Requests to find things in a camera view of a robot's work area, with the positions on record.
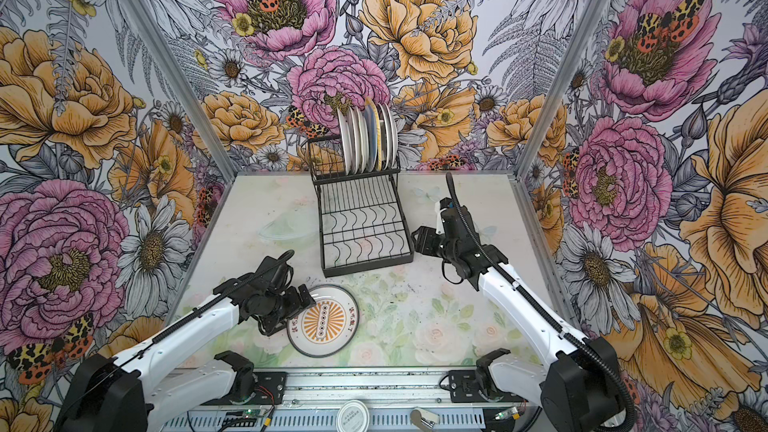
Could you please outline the orange sunburst plate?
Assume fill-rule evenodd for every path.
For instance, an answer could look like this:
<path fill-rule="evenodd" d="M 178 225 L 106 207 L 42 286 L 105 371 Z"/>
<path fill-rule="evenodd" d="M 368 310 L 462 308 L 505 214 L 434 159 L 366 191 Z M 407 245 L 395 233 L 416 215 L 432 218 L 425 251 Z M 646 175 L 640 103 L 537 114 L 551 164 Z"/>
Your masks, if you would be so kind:
<path fill-rule="evenodd" d="M 289 322 L 288 339 L 302 355 L 325 358 L 340 352 L 354 338 L 360 322 L 353 295 L 338 285 L 310 291 L 315 305 Z"/>
<path fill-rule="evenodd" d="M 338 113 L 338 126 L 340 130 L 341 145 L 343 149 L 344 170 L 349 175 L 352 172 L 352 144 L 349 135 L 349 127 L 345 115 Z"/>

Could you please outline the yellow woven square plate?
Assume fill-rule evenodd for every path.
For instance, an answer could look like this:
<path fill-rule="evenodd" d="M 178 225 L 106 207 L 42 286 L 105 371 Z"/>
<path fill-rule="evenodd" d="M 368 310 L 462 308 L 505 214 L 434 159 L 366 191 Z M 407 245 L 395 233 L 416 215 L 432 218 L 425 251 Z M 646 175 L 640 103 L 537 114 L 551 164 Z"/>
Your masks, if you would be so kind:
<path fill-rule="evenodd" d="M 372 110 L 373 127 L 375 129 L 375 170 L 381 171 L 383 169 L 383 135 L 382 135 L 382 121 L 381 114 L 378 106 L 374 102 L 370 102 Z"/>

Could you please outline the white plate green red rim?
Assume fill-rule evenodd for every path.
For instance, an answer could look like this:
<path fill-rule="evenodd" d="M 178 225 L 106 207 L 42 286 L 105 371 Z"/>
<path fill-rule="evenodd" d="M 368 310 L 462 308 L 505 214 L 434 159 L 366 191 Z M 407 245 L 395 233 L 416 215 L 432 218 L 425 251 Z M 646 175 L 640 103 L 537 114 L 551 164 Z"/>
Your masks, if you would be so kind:
<path fill-rule="evenodd" d="M 392 139 L 393 139 L 393 129 L 390 122 L 390 111 L 386 104 L 381 105 L 382 108 L 382 120 L 385 126 L 385 148 L 386 148 L 386 160 L 384 168 L 386 170 L 390 169 L 392 166 L 392 160 L 393 160 L 393 145 L 392 145 Z"/>

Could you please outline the white plate with chinese characters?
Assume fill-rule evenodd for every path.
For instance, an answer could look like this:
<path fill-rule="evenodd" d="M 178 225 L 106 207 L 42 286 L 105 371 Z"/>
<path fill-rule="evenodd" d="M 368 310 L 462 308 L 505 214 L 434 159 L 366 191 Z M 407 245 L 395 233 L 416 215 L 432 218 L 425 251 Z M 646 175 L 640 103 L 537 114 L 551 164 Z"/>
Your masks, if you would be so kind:
<path fill-rule="evenodd" d="M 397 167 L 397 153 L 398 153 L 398 129 L 396 125 L 396 121 L 394 118 L 394 115 L 391 111 L 391 109 L 388 107 L 388 121 L 390 126 L 390 146 L 391 151 L 389 153 L 390 158 L 390 168 L 394 169 Z"/>

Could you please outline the white plate red ring pattern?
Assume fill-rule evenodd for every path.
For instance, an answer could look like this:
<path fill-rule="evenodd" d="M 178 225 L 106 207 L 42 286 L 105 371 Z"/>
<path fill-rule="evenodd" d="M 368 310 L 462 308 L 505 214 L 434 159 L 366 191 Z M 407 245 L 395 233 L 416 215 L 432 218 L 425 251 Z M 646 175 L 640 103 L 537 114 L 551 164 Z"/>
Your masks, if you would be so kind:
<path fill-rule="evenodd" d="M 358 127 L 358 110 L 351 106 L 347 113 L 347 122 L 349 126 L 349 135 L 352 148 L 352 173 L 358 174 L 361 171 L 361 149 Z"/>

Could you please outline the pale glass plate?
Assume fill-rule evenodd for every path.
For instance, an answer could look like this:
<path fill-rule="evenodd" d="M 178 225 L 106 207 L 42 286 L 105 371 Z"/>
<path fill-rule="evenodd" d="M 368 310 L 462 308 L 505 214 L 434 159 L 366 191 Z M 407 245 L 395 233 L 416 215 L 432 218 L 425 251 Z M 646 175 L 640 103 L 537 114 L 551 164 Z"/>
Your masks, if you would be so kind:
<path fill-rule="evenodd" d="M 358 109 L 356 111 L 357 118 L 357 134 L 358 134 L 358 151 L 359 151 L 359 173 L 365 173 L 368 170 L 369 161 L 369 142 L 368 142 L 368 130 L 363 112 Z"/>

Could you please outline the blue white striped plate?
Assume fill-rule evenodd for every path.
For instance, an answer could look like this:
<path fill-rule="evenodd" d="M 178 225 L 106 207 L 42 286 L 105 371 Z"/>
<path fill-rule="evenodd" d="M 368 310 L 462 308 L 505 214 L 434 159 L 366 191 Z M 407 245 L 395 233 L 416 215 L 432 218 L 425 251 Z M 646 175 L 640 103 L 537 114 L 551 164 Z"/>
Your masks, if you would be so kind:
<path fill-rule="evenodd" d="M 365 168 L 367 172 L 373 172 L 376 169 L 378 159 L 378 119 L 376 118 L 375 112 L 375 105 L 367 99 L 363 111 L 365 130 L 368 139 L 368 159 Z"/>

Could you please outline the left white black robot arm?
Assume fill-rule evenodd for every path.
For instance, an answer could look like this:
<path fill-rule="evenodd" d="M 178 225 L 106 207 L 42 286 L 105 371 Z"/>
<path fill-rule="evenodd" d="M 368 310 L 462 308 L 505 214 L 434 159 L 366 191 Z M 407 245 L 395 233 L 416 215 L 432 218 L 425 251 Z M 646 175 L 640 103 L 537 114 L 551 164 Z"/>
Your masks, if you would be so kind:
<path fill-rule="evenodd" d="M 253 363 L 225 351 L 184 373 L 176 370 L 221 334 L 250 319 L 270 337 L 315 301 L 291 283 L 288 250 L 265 257 L 256 271 L 217 286 L 179 320 L 112 357 L 85 360 L 69 386 L 56 431 L 158 431 L 200 405 L 245 403 L 258 391 Z"/>

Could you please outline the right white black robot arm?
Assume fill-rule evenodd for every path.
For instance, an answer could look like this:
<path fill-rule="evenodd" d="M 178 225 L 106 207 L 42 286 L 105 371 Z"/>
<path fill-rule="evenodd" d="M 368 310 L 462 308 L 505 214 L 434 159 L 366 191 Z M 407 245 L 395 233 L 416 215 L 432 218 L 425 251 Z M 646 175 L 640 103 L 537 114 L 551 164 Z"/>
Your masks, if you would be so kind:
<path fill-rule="evenodd" d="M 497 348 L 477 360 L 474 388 L 489 402 L 506 395 L 527 400 L 558 431 L 630 431 L 636 425 L 633 397 L 622 380 L 614 348 L 591 339 L 560 317 L 524 282 L 495 246 L 484 244 L 470 212 L 458 199 L 454 179 L 435 206 L 437 224 L 412 234 L 417 253 L 452 266 L 520 330 L 544 369 L 536 372 Z"/>

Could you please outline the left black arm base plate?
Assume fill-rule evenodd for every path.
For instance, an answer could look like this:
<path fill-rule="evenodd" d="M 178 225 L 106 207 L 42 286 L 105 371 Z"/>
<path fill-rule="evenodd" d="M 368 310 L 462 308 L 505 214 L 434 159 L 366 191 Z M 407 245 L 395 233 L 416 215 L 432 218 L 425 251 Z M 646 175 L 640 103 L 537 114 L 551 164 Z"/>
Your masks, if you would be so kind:
<path fill-rule="evenodd" d="M 277 406 L 283 403 L 287 387 L 286 372 L 256 371 L 246 380 L 243 405 Z"/>

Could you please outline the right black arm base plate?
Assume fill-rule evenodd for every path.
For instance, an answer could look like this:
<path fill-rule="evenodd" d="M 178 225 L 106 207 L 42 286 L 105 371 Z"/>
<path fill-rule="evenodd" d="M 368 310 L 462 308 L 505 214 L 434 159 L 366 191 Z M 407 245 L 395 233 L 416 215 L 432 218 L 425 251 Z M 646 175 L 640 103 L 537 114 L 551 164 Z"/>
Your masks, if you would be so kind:
<path fill-rule="evenodd" d="M 449 393 L 452 403 L 513 403 L 525 399 L 509 392 L 483 388 L 475 370 L 453 369 L 440 380 L 439 387 Z"/>

